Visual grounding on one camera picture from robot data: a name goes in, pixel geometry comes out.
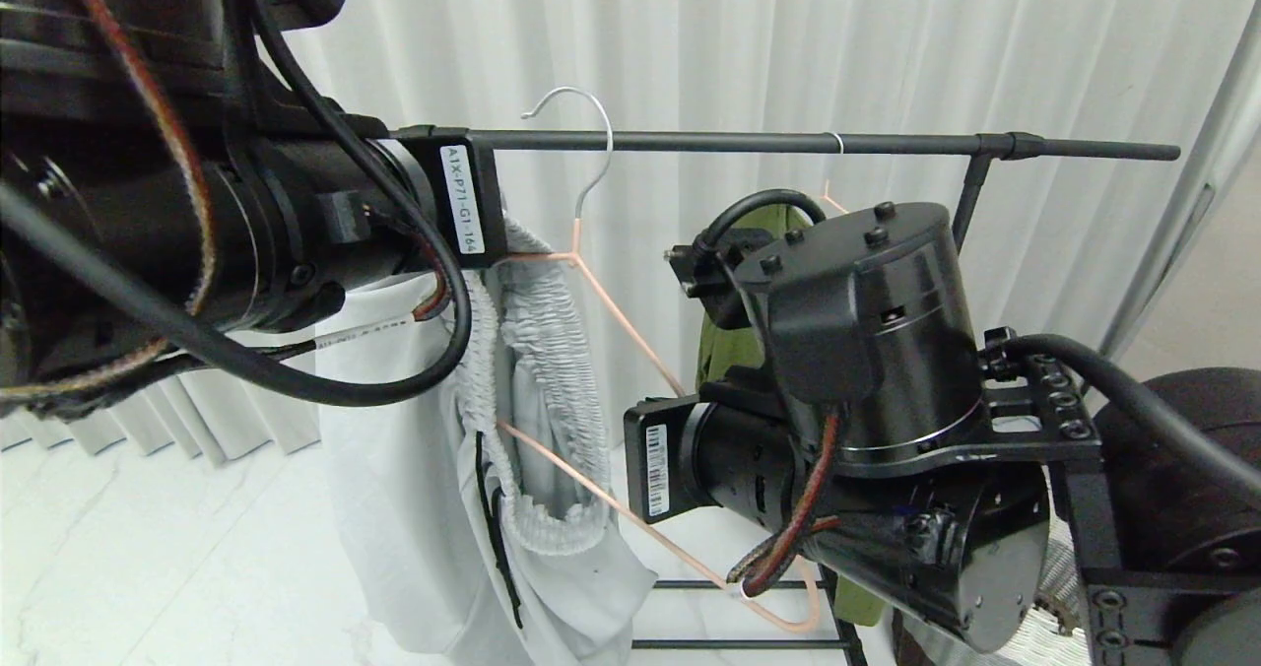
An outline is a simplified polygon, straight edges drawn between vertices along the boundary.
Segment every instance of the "beige wall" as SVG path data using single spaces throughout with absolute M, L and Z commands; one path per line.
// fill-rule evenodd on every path
M 1121 357 L 1139 380 L 1261 368 L 1261 144 Z

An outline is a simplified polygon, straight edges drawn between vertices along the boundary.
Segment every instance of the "black drawstring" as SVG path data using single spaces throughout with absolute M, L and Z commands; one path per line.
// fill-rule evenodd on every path
M 477 488 L 482 500 L 482 516 L 485 518 L 487 535 L 491 536 L 491 549 L 494 551 L 494 566 L 503 576 L 503 584 L 508 588 L 508 599 L 512 602 L 512 617 L 517 622 L 517 628 L 525 628 L 521 622 L 521 595 L 517 594 L 517 585 L 512 581 L 512 570 L 508 566 L 508 550 L 503 546 L 503 523 L 501 523 L 499 502 L 503 500 L 503 488 L 496 487 L 494 496 L 487 500 L 485 496 L 485 470 L 491 465 L 482 460 L 482 433 L 477 434 Z

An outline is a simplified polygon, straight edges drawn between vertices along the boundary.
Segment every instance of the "robotic arm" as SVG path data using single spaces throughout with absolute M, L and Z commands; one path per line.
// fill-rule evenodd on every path
M 0 3 L 0 414 L 73 420 L 207 366 L 314 402 L 420 395 L 468 341 L 460 271 L 507 255 L 494 151 L 605 145 L 603 132 L 391 132 L 342 112 L 280 32 L 327 23 L 343 0 Z M 1068 339 L 996 329 L 977 351 L 957 266 L 994 160 L 1170 160 L 1177 146 L 1025 132 L 619 132 L 615 145 L 971 161 L 953 218 L 923 203 L 825 218 L 805 196 L 763 192 L 671 251 L 686 294 L 721 328 L 753 327 L 767 362 L 628 411 L 641 516 L 734 510 L 772 532 L 733 574 L 748 593 L 805 552 L 992 651 L 1034 600 L 1054 510 L 1073 529 L 1096 663 L 1247 653 L 1231 650 L 1261 623 L 1258 373 L 1189 371 L 1145 389 Z M 733 230 L 773 203 L 816 226 L 782 240 Z M 279 363 L 313 342 L 245 348 L 223 334 L 306 328 L 346 290 L 424 270 L 444 285 L 416 320 L 450 304 L 454 333 L 412 378 L 318 378 Z M 179 304 L 203 272 L 189 314 Z M 1113 405 L 1092 420 L 1069 371 Z

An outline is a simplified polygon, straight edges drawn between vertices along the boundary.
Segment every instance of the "white curtain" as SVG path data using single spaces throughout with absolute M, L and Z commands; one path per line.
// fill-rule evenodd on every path
M 627 130 L 979 132 L 1169 141 L 1203 130 L 1256 0 L 348 0 L 290 37 L 322 91 L 390 126 L 522 126 L 572 83 Z M 581 101 L 532 126 L 594 129 Z M 513 216 L 567 245 L 599 154 L 502 153 Z M 1184 163 L 996 163 L 962 266 L 977 330 L 1005 323 L 1103 338 L 1170 207 Z M 965 161 L 892 155 L 618 154 L 588 203 L 588 261 L 686 380 L 700 305 L 661 251 L 760 187 L 850 208 L 955 204 Z M 607 419 L 668 390 L 586 295 Z M 310 365 L 310 359 L 298 361 Z M 170 380 L 86 423 L 10 419 L 4 444 L 124 436 L 214 460 L 318 438 L 315 411 L 216 371 Z

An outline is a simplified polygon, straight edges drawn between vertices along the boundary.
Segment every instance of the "green garment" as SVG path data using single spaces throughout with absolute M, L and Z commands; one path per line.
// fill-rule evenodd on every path
M 776 236 L 789 230 L 807 227 L 796 209 L 788 204 L 770 204 L 740 218 L 735 227 L 762 227 Z M 719 380 L 730 366 L 760 367 L 762 346 L 753 329 L 725 332 L 707 318 L 701 324 L 701 347 L 696 362 L 696 387 L 707 380 Z M 874 627 L 880 621 L 884 603 L 864 588 L 839 576 L 832 610 L 837 619 L 864 627 Z

